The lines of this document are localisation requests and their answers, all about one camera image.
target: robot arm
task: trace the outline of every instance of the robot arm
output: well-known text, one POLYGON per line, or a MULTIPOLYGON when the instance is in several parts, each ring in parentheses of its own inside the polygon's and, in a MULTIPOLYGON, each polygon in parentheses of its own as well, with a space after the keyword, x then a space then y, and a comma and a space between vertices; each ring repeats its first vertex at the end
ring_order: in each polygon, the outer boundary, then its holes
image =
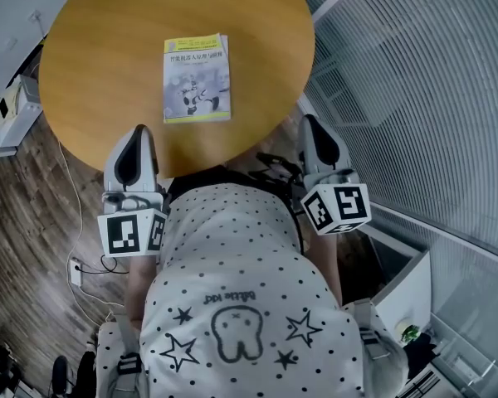
POLYGON ((371 220, 367 185, 359 183, 347 145, 329 125, 306 115, 298 153, 308 191, 301 204, 318 235, 345 233, 371 220))
POLYGON ((98 216, 106 256, 158 255, 168 200, 159 189, 151 133, 144 125, 115 146, 104 170, 103 212, 98 216))

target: white cable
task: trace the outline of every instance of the white cable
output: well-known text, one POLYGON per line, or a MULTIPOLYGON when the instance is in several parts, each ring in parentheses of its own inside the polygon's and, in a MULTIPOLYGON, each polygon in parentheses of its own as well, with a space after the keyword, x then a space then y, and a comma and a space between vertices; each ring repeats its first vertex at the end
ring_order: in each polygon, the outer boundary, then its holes
POLYGON ((41 64, 41 62, 37 63, 35 66, 33 66, 32 72, 30 72, 30 76, 33 75, 33 72, 35 72, 35 69, 41 64))
POLYGON ((15 94, 13 95, 13 100, 12 100, 12 107, 15 111, 15 116, 18 115, 18 95, 20 94, 21 90, 22 90, 22 82, 19 79, 18 80, 18 88, 17 88, 17 91, 15 91, 15 94))
POLYGON ((89 293, 87 293, 85 290, 83 290, 82 288, 79 288, 79 290, 86 296, 89 296, 91 298, 94 298, 96 301, 100 301, 101 303, 104 303, 105 305, 116 305, 118 307, 124 307, 124 305, 122 305, 121 303, 116 303, 116 302, 106 302, 104 301, 103 299, 100 299, 98 298, 97 296, 95 295, 91 295, 89 293))
MULTIPOLYGON (((80 195, 79 193, 77 192, 77 189, 76 189, 76 185, 74 183, 74 180, 72 179, 72 175, 70 173, 70 169, 68 168, 68 162, 66 161, 66 158, 65 158, 65 154, 63 153, 63 149, 61 147, 61 142, 59 140, 57 140, 58 144, 59 144, 59 151, 61 152, 61 156, 63 157, 63 161, 65 162, 65 167, 66 167, 66 172, 68 173, 68 178, 70 179, 70 183, 72 185, 72 188, 74 189, 74 193, 76 194, 76 199, 77 199, 77 207, 79 209, 79 213, 80 213, 80 232, 79 234, 77 235, 76 237, 76 241, 74 242, 74 245, 72 246, 72 249, 70 250, 70 252, 68 253, 68 255, 66 256, 66 283, 68 284, 68 289, 70 290, 71 294, 72 294, 72 297, 74 298, 74 301, 76 302, 76 305, 79 307, 79 309, 81 310, 81 312, 85 315, 85 317, 87 317, 91 322, 93 322, 93 324, 95 324, 96 326, 98 327, 101 327, 101 325, 99 323, 97 323, 96 321, 94 321, 92 318, 89 317, 89 315, 85 312, 85 310, 83 309, 83 307, 81 307, 80 303, 77 301, 77 297, 76 297, 76 294, 74 293, 74 289, 72 289, 72 286, 70 284, 70 273, 69 273, 69 268, 70 268, 70 257, 72 255, 72 253, 74 252, 74 250, 76 250, 76 247, 77 247, 77 244, 79 243, 80 241, 80 238, 81 238, 81 234, 83 233, 83 211, 82 211, 82 208, 81 208, 81 199, 80 199, 80 195)), ((92 295, 92 294, 88 294, 87 292, 85 292, 85 290, 83 290, 82 288, 79 288, 79 290, 86 296, 89 296, 91 298, 94 298, 98 301, 100 301, 101 303, 104 303, 105 305, 118 305, 120 307, 124 307, 124 305, 122 305, 121 303, 112 303, 112 302, 106 302, 100 298, 98 298, 97 296, 95 295, 92 295)))
POLYGON ((42 39, 41 40, 44 40, 44 28, 42 27, 42 22, 41 22, 41 15, 38 15, 37 17, 35 17, 35 19, 37 20, 37 23, 39 24, 39 29, 41 30, 41 37, 42 39))

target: wooden floor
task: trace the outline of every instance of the wooden floor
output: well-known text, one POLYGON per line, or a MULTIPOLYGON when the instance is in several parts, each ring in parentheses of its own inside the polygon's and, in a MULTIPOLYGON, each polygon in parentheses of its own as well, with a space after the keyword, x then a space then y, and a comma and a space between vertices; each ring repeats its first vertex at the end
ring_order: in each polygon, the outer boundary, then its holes
MULTIPOLYGON (((294 156, 298 118, 298 114, 291 116, 259 148, 294 156)), ((232 166, 253 168, 249 162, 254 152, 252 149, 241 155, 232 166)), ((102 269, 96 216, 101 211, 103 174, 76 160, 66 150, 65 155, 83 208, 83 234, 73 256, 102 269)), ((66 256, 79 229, 76 195, 56 138, 42 115, 17 155, 0 159, 0 338, 12 349, 25 382, 43 395, 51 379, 54 359, 66 355, 76 371, 93 328, 75 305, 66 283, 66 256)), ((369 243, 355 234, 342 236, 340 240, 344 242, 340 266, 351 260, 361 262, 355 274, 360 276, 366 265, 374 261, 369 243)), ((113 261, 107 260, 106 264, 112 266, 113 261)), ((352 281, 359 288, 353 293, 354 299, 358 294, 372 294, 368 288, 362 289, 357 280, 355 277, 352 281)), ((83 288, 105 300, 121 303, 125 276, 86 274, 83 288)), ((82 296, 77 290, 76 295, 92 318, 98 322, 104 320, 108 313, 105 305, 82 296)))

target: round wooden table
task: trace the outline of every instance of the round wooden table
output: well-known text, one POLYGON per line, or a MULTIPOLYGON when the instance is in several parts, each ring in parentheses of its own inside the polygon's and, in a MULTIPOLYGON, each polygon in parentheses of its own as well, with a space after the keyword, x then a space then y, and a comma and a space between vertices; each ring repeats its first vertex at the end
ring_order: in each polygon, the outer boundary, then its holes
POLYGON ((44 113, 63 145, 103 170, 137 124, 153 135, 161 177, 203 170, 272 131, 300 97, 314 58, 305 0, 69 0, 41 60, 44 113), (232 119, 164 124, 164 40, 229 40, 232 119))

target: cable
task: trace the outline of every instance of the cable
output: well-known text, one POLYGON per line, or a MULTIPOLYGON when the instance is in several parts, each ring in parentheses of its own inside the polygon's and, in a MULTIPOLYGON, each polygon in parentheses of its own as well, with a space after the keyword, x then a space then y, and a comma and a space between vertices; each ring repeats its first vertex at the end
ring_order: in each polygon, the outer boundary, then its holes
MULTIPOLYGON (((83 307, 81 307, 80 303, 77 301, 77 297, 76 297, 76 294, 74 294, 74 289, 72 289, 72 286, 70 284, 70 272, 69 272, 69 268, 70 268, 70 257, 72 255, 72 252, 74 252, 74 250, 76 250, 76 247, 77 247, 77 244, 79 243, 80 241, 80 238, 81 238, 81 234, 83 233, 83 211, 82 211, 82 208, 81 208, 81 199, 80 199, 80 195, 78 194, 77 192, 77 189, 76 189, 76 185, 74 183, 74 180, 72 179, 72 175, 70 173, 70 169, 68 167, 68 162, 66 161, 66 158, 65 158, 65 154, 63 153, 63 149, 61 147, 61 142, 59 140, 57 140, 58 144, 59 144, 59 151, 61 152, 61 156, 63 157, 63 161, 65 162, 65 167, 66 167, 66 172, 68 173, 68 177, 70 178, 70 183, 72 185, 72 188, 74 189, 74 193, 76 194, 76 199, 77 199, 77 206, 79 208, 79 213, 80 213, 80 231, 77 235, 77 238, 76 238, 76 241, 74 242, 74 245, 72 246, 72 249, 70 250, 70 252, 68 253, 68 255, 66 256, 66 284, 68 284, 68 289, 70 290, 71 294, 72 294, 72 297, 74 298, 74 301, 76 302, 76 305, 80 308, 81 312, 85 315, 85 317, 87 317, 91 322, 93 322, 93 324, 95 324, 96 326, 98 326, 99 328, 101 327, 101 324, 97 323, 96 321, 94 321, 86 312, 85 310, 83 309, 83 307)), ((105 266, 105 264, 103 264, 103 255, 101 256, 101 261, 102 261, 102 265, 105 267, 105 269, 107 269, 107 267, 105 266)), ((124 305, 122 305, 121 303, 115 303, 115 302, 106 302, 104 301, 103 299, 100 299, 98 298, 97 296, 95 295, 92 295, 92 294, 88 294, 85 290, 83 290, 81 287, 78 288, 80 290, 80 292, 82 292, 84 295, 90 297, 90 298, 93 298, 93 299, 96 299, 97 301, 101 302, 101 303, 104 303, 105 305, 116 305, 116 306, 119 306, 119 307, 124 307, 124 305)))
POLYGON ((107 265, 105 265, 104 262, 103 262, 103 257, 104 256, 105 255, 102 255, 100 257, 100 262, 103 265, 103 268, 105 268, 109 273, 112 273, 112 274, 129 274, 129 271, 115 271, 116 267, 118 267, 118 261, 116 260, 116 258, 113 258, 113 260, 115 260, 115 267, 113 269, 107 268, 107 265))
POLYGON ((92 318, 90 318, 89 314, 85 312, 83 307, 81 307, 80 303, 77 302, 76 294, 74 294, 74 290, 72 289, 72 286, 70 284, 70 272, 69 272, 69 267, 70 267, 70 257, 72 255, 72 252, 76 250, 77 243, 80 241, 81 238, 81 233, 83 233, 83 211, 81 209, 81 199, 80 195, 77 193, 76 185, 74 184, 74 180, 72 179, 72 175, 70 174, 70 169, 68 168, 68 162, 66 161, 65 154, 63 153, 63 149, 61 147, 61 142, 57 140, 57 143, 59 144, 59 151, 61 152, 61 156, 63 157, 63 161, 65 161, 65 167, 66 167, 66 172, 68 172, 68 177, 70 178, 70 183, 72 185, 72 188, 74 189, 74 193, 76 194, 77 198, 77 206, 79 208, 79 213, 80 213, 80 232, 77 235, 76 241, 74 242, 74 245, 72 246, 72 249, 66 256, 66 284, 68 284, 68 289, 70 290, 70 293, 72 294, 72 297, 74 298, 74 302, 76 302, 76 305, 79 307, 83 315, 87 317, 93 324, 98 326, 99 328, 101 327, 101 324, 95 322, 92 318))
POLYGON ((83 265, 86 265, 87 267, 89 267, 90 269, 95 269, 96 272, 92 272, 92 271, 84 271, 83 269, 78 269, 76 267, 76 271, 80 271, 81 273, 84 273, 84 274, 129 274, 129 271, 115 271, 116 270, 116 267, 118 267, 118 261, 116 260, 116 258, 113 258, 115 260, 115 267, 110 269, 109 267, 107 267, 107 265, 105 265, 105 263, 103 262, 103 257, 105 255, 102 255, 100 257, 100 262, 101 264, 103 265, 103 267, 106 269, 106 271, 103 271, 101 269, 97 269, 96 267, 90 267, 87 263, 83 262, 83 261, 80 261, 83 265))
POLYGON ((35 69, 41 64, 41 62, 37 63, 35 66, 33 66, 32 72, 30 72, 30 76, 33 75, 33 72, 35 72, 35 69))
POLYGON ((17 91, 15 91, 15 94, 13 95, 13 99, 12 99, 12 107, 15 110, 15 116, 18 115, 18 95, 20 94, 21 89, 22 89, 22 82, 19 79, 17 91))
POLYGON ((122 307, 122 308, 124 307, 124 305, 122 305, 121 303, 116 303, 116 302, 106 302, 106 301, 104 301, 103 299, 98 298, 98 297, 97 297, 97 296, 95 296, 95 295, 92 295, 92 294, 87 293, 87 292, 86 292, 85 290, 83 290, 82 288, 78 288, 78 289, 79 289, 79 290, 80 290, 80 292, 82 292, 84 295, 89 296, 89 297, 91 297, 91 298, 93 298, 93 299, 95 299, 96 301, 99 301, 99 302, 101 302, 101 303, 104 303, 105 305, 116 305, 117 307, 122 307))
POLYGON ((42 40, 44 40, 45 33, 44 33, 44 28, 42 27, 41 15, 40 14, 37 15, 35 19, 37 20, 37 23, 39 24, 39 29, 41 30, 42 40))

